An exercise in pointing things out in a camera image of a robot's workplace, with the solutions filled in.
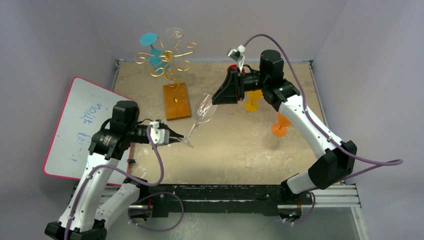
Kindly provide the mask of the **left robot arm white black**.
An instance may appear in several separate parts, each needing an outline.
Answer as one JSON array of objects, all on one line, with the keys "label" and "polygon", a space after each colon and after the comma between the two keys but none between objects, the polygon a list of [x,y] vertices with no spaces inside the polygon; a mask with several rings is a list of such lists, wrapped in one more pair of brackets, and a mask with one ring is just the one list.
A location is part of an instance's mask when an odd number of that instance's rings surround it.
[{"label": "left robot arm white black", "polygon": [[[107,119],[92,138],[88,148],[85,170],[66,210],[59,220],[47,224],[44,233],[54,240],[103,240],[117,217],[133,203],[148,203],[152,209],[154,194],[151,187],[161,180],[146,180],[120,171],[118,163],[131,144],[159,146],[177,143],[183,136],[165,123],[155,120],[145,125],[138,120],[136,102],[118,101]],[[99,201],[113,172],[121,172],[125,179],[119,190],[104,204]]]}]

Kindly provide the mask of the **blue plastic wine glass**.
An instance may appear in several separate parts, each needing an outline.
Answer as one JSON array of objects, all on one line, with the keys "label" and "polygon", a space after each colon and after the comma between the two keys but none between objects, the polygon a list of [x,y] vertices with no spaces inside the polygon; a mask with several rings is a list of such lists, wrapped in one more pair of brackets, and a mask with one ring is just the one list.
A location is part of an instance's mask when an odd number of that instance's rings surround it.
[{"label": "blue plastic wine glass", "polygon": [[154,43],[156,41],[158,41],[158,40],[159,40],[159,38],[158,38],[158,36],[157,36],[156,33],[149,32],[149,33],[144,34],[140,38],[139,43],[142,46],[149,46],[150,47],[149,62],[151,64],[151,66],[152,66],[152,69],[155,72],[157,71],[157,73],[159,74],[159,73],[163,72],[163,69],[166,70],[169,67],[166,67],[167,61],[164,61],[160,57],[160,55],[163,55],[164,54],[164,51],[163,50],[160,50],[160,49],[158,49],[158,48],[156,48],[154,46]]}]

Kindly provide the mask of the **clear wine glass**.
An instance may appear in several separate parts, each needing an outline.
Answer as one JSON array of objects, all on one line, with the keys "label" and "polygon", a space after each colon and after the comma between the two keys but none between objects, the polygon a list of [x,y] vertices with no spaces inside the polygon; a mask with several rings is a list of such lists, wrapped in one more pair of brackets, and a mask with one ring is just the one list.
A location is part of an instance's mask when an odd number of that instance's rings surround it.
[{"label": "clear wine glass", "polygon": [[179,41],[183,38],[184,32],[180,27],[170,27],[166,30],[166,35],[168,38],[175,41]]},{"label": "clear wine glass", "polygon": [[204,92],[195,106],[195,120],[190,131],[186,136],[182,138],[178,137],[177,140],[190,148],[194,148],[194,146],[190,143],[190,137],[193,131],[200,124],[209,122],[213,117],[217,107],[217,105],[213,105],[213,96],[210,93]]}]

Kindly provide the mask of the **orange plastic wine glass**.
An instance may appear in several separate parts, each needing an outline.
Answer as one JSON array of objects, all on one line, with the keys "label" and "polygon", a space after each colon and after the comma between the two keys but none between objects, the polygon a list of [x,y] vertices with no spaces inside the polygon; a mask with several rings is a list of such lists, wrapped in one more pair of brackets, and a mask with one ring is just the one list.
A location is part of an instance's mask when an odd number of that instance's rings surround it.
[{"label": "orange plastic wine glass", "polygon": [[284,137],[288,132],[288,127],[292,123],[281,113],[277,115],[277,123],[274,123],[271,127],[271,132],[277,137]]}]

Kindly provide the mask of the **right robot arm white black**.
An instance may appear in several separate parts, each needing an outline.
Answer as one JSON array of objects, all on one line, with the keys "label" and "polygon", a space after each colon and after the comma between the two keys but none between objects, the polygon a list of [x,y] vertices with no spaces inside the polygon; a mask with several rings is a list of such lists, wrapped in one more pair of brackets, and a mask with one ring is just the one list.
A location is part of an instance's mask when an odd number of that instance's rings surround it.
[{"label": "right robot arm white black", "polygon": [[301,193],[312,189],[326,189],[350,175],[354,168],[357,146],[344,141],[304,104],[301,92],[284,78],[284,60],[272,49],[260,56],[259,69],[243,73],[244,48],[231,49],[228,56],[236,61],[229,67],[223,84],[212,97],[213,105],[236,104],[246,92],[260,90],[264,100],[286,117],[306,139],[316,162],[305,172],[298,173],[281,183],[280,196],[288,204],[300,198]]}]

